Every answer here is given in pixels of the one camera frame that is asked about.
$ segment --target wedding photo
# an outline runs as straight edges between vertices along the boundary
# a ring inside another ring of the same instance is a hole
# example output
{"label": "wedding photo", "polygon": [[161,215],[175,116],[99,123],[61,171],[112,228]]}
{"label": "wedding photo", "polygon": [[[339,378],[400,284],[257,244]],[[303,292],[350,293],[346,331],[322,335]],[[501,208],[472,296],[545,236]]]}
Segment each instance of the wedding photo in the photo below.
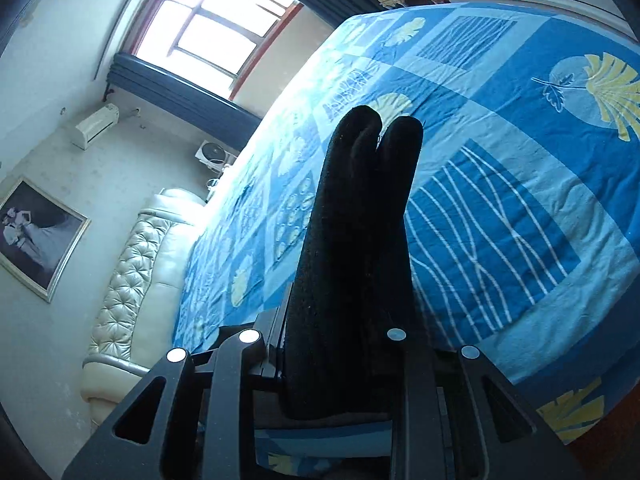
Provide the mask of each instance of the wedding photo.
{"label": "wedding photo", "polygon": [[25,179],[0,205],[0,262],[50,301],[89,220]]}

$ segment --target window frame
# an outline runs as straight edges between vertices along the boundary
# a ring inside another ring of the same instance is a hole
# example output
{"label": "window frame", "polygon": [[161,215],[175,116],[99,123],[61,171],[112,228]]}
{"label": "window frame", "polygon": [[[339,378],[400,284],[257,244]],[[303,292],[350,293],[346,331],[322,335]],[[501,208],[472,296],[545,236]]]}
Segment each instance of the window frame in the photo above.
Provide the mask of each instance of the window frame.
{"label": "window frame", "polygon": [[[265,54],[265,52],[271,46],[273,41],[276,40],[278,35],[284,30],[286,25],[293,19],[293,17],[295,17],[297,13],[300,12],[300,10],[303,7],[303,5],[300,2],[298,2],[297,0],[294,0],[293,3],[286,8],[284,14],[282,16],[278,16],[275,12],[257,4],[258,7],[260,7],[261,9],[264,9],[266,12],[276,17],[276,22],[274,22],[273,25],[271,25],[271,28],[267,31],[267,33],[265,33],[264,36],[259,36],[258,34],[255,34],[254,32],[247,30],[244,27],[241,27],[241,25],[238,25],[237,23],[232,22],[231,20],[228,20],[223,16],[218,15],[215,12],[211,12],[210,10],[204,9],[202,7],[202,4],[204,3],[205,0],[199,0],[197,5],[194,6],[193,8],[185,4],[182,4],[180,2],[176,2],[175,0],[146,0],[143,3],[141,9],[138,11],[138,16],[134,20],[130,33],[127,39],[125,40],[124,50],[126,52],[134,56],[137,54],[138,50],[140,49],[140,46],[142,45],[142,42],[144,41],[144,38],[146,36],[146,33],[149,27],[151,26],[156,16],[158,15],[158,11],[162,7],[162,4],[164,4],[167,1],[174,2],[178,5],[184,6],[187,9],[191,9],[190,15],[187,17],[184,24],[180,28],[180,31],[174,38],[172,45],[169,51],[167,52],[167,56],[170,56],[172,52],[177,50],[178,52],[187,54],[188,56],[191,56],[199,60],[200,62],[203,62],[211,66],[215,70],[218,70],[219,72],[233,79],[233,82],[231,83],[229,88],[230,90],[229,100],[232,100],[234,97],[236,97],[239,89],[246,82],[248,75],[251,73],[251,71],[255,68],[257,63],[260,61],[260,58]],[[282,7],[282,5],[279,4],[278,2],[274,0],[270,0],[270,1]],[[203,16],[204,18],[207,18],[216,23],[219,23],[224,27],[230,28],[231,30],[238,32],[242,36],[248,38],[250,41],[255,43],[256,46],[254,50],[249,55],[249,57],[244,61],[244,63],[238,70],[237,74],[225,68],[222,68],[216,63],[213,63],[208,59],[204,59],[203,57],[198,56],[197,54],[194,54],[193,52],[190,52],[189,50],[186,50],[178,45],[187,27],[189,27],[189,25],[191,24],[195,16]]]}

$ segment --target bride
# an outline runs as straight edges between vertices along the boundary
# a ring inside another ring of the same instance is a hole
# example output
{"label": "bride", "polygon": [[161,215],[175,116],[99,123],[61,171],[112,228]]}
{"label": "bride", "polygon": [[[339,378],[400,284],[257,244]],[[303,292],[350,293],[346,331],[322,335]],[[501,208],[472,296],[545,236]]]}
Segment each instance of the bride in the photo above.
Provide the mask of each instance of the bride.
{"label": "bride", "polygon": [[30,211],[14,208],[7,211],[2,224],[7,243],[16,245],[46,272],[56,270],[77,227],[72,217],[52,227],[39,227],[31,221]]}

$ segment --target gold picture frame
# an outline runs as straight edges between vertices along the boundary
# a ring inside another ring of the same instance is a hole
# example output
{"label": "gold picture frame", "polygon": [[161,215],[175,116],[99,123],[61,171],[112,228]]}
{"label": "gold picture frame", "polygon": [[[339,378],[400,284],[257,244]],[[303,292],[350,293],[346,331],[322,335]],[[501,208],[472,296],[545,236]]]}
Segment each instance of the gold picture frame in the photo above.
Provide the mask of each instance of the gold picture frame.
{"label": "gold picture frame", "polygon": [[90,223],[86,216],[20,177],[0,202],[0,264],[51,303],[60,276]]}

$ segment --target bedsheet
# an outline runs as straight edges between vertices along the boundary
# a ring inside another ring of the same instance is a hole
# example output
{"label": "bedsheet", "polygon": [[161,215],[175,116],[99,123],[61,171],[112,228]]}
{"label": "bedsheet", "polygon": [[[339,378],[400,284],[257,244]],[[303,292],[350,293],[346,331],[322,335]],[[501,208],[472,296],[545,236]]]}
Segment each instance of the bedsheet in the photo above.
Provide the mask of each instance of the bedsheet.
{"label": "bedsheet", "polygon": [[424,325],[478,346],[566,442],[640,377],[640,50],[495,4],[356,16],[295,76],[225,174],[174,343],[276,307],[329,138],[367,104],[424,124],[405,224]]}

